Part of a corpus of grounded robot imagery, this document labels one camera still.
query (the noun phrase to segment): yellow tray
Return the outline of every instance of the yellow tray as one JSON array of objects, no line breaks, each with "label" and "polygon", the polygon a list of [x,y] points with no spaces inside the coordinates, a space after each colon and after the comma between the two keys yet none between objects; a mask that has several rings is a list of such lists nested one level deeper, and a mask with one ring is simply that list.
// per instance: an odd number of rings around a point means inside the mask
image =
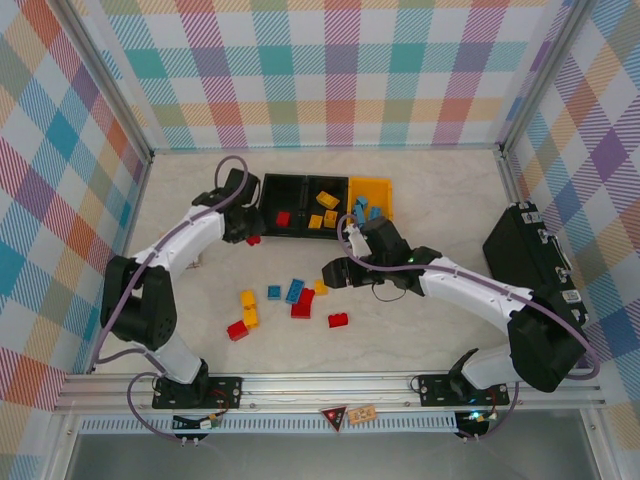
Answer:
[{"label": "yellow tray", "polygon": [[353,210],[356,198],[362,195],[367,197],[369,201],[364,212],[365,218],[369,218],[371,207],[379,207],[382,210],[382,215],[393,220],[391,194],[391,180],[388,178],[349,177],[347,212]]}]

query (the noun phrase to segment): black case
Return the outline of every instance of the black case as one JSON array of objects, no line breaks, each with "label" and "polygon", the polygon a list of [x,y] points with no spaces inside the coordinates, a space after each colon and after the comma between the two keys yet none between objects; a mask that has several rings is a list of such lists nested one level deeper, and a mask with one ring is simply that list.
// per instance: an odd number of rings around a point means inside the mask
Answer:
[{"label": "black case", "polygon": [[571,264],[533,203],[507,208],[482,249],[496,280],[534,291],[549,285],[562,293],[580,325],[589,319],[571,280]]}]

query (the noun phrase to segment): blue lego brick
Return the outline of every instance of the blue lego brick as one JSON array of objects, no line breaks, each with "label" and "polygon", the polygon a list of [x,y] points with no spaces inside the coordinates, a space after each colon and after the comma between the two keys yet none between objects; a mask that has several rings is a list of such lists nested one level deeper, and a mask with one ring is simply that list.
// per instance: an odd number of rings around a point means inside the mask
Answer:
[{"label": "blue lego brick", "polygon": [[294,278],[291,281],[291,286],[289,287],[289,291],[287,292],[287,298],[285,299],[285,302],[290,305],[295,305],[296,303],[298,303],[303,288],[304,282],[302,280]]},{"label": "blue lego brick", "polygon": [[358,218],[358,226],[361,227],[364,225],[365,217],[364,217],[364,209],[361,205],[356,205],[353,207],[353,214]]},{"label": "blue lego brick", "polygon": [[367,200],[367,197],[360,195],[356,198],[356,205],[360,205],[362,207],[362,210],[366,210],[367,205],[369,205],[369,200]]},{"label": "blue lego brick", "polygon": [[280,300],[282,298],[280,285],[269,285],[267,288],[267,299]]},{"label": "blue lego brick", "polygon": [[382,215],[382,210],[380,210],[379,207],[371,207],[371,210],[369,211],[369,220],[378,218],[380,215]]}]

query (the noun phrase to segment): yellow lego brick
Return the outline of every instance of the yellow lego brick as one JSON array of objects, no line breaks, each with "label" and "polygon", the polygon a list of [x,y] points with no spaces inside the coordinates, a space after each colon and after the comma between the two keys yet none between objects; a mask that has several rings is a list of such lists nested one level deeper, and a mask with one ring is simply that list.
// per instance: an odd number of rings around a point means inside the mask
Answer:
[{"label": "yellow lego brick", "polygon": [[327,228],[336,228],[336,220],[338,220],[338,212],[327,210],[324,212],[324,226]]},{"label": "yellow lego brick", "polygon": [[316,280],[315,291],[316,295],[327,295],[329,293],[329,289],[322,280]]},{"label": "yellow lego brick", "polygon": [[255,308],[245,308],[242,320],[244,321],[245,326],[250,330],[260,326],[260,322],[258,321],[258,311]]},{"label": "yellow lego brick", "polygon": [[256,297],[253,294],[252,290],[245,290],[240,294],[240,301],[242,302],[242,307],[247,308],[256,308]]},{"label": "yellow lego brick", "polygon": [[316,200],[318,200],[320,205],[324,208],[328,208],[329,210],[333,210],[340,203],[340,200],[329,195],[327,192],[320,192],[316,197]]},{"label": "yellow lego brick", "polygon": [[311,215],[311,219],[309,220],[309,228],[322,228],[322,216]]}]

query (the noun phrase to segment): black box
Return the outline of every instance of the black box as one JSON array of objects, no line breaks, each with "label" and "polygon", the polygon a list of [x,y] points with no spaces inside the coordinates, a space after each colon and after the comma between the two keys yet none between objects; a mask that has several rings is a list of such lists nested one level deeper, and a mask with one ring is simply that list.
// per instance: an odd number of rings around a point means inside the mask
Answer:
[{"label": "black box", "polygon": [[[327,209],[316,200],[316,196],[322,191],[340,200],[334,209],[338,219],[347,213],[349,193],[347,177],[265,174],[260,196],[260,213],[266,227],[263,235],[337,240],[336,229],[326,228],[324,223],[319,229],[308,228],[311,215],[320,215],[324,218]],[[286,228],[276,225],[280,212],[291,214],[291,223]]]},{"label": "black box", "polygon": [[482,249],[496,280],[532,290],[549,285],[562,293],[580,325],[589,319],[571,280],[571,264],[533,203],[507,208]]}]

